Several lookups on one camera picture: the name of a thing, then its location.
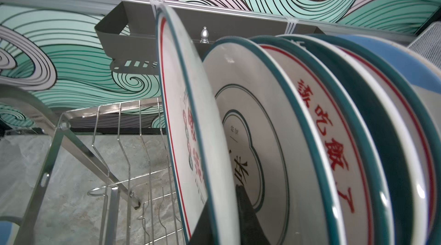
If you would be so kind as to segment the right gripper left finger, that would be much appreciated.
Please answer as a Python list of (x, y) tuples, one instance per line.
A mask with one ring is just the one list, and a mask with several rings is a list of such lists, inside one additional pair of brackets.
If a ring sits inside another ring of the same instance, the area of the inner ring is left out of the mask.
[(211, 215), (209, 203), (204, 205), (195, 231), (189, 240), (189, 245), (215, 245), (214, 234), (211, 228)]

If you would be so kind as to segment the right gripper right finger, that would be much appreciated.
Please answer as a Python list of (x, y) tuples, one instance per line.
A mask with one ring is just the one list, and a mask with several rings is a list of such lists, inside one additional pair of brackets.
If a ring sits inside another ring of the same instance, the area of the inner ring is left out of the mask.
[(245, 188), (235, 187), (242, 245), (269, 245)]

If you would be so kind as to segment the white plate red characters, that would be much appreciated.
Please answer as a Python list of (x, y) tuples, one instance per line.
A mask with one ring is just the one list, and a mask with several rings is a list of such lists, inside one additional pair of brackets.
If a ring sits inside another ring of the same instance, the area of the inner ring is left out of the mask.
[(174, 9), (157, 6), (161, 97), (184, 238), (203, 211), (215, 245), (238, 245), (240, 222), (223, 124), (202, 60)]

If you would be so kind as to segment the white plate green clover outline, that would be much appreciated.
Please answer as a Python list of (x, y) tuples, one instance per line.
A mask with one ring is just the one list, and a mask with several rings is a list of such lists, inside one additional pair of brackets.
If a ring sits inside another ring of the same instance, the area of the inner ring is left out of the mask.
[(232, 175), (271, 245), (344, 245), (341, 205), (326, 153), (294, 83), (262, 46), (216, 41), (203, 59)]

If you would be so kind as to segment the orange sunburst plate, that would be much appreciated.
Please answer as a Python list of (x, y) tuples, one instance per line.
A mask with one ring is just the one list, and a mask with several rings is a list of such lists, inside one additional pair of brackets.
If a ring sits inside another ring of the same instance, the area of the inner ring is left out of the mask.
[(299, 43), (269, 35), (252, 41), (282, 67), (312, 117), (334, 177), (348, 244), (394, 244), (387, 179), (374, 140), (348, 92)]
[(360, 44), (318, 34), (317, 38), (335, 45), (359, 61), (382, 85), (396, 105), (410, 131), (419, 154), (428, 188), (428, 245), (441, 242), (441, 127), (438, 127), (413, 85), (389, 62)]

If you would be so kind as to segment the green red rimmed plate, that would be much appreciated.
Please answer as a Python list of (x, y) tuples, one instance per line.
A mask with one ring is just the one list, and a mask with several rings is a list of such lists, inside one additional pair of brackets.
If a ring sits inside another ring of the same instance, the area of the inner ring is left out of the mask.
[(318, 37), (283, 38), (311, 52), (340, 81), (361, 113), (379, 152), (391, 197), (395, 243), (424, 245), (428, 199), (416, 146), (404, 119), (379, 82), (355, 58)]

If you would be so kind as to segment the blue striped plate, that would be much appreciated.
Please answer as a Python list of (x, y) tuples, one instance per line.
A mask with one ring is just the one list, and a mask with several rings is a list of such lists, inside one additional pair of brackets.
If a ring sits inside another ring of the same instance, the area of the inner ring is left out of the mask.
[(436, 125), (441, 126), (441, 70), (421, 55), (393, 41), (373, 36), (341, 35), (372, 50), (399, 71), (413, 85), (428, 107)]
[(9, 221), (0, 222), (0, 245), (14, 245), (20, 226)]

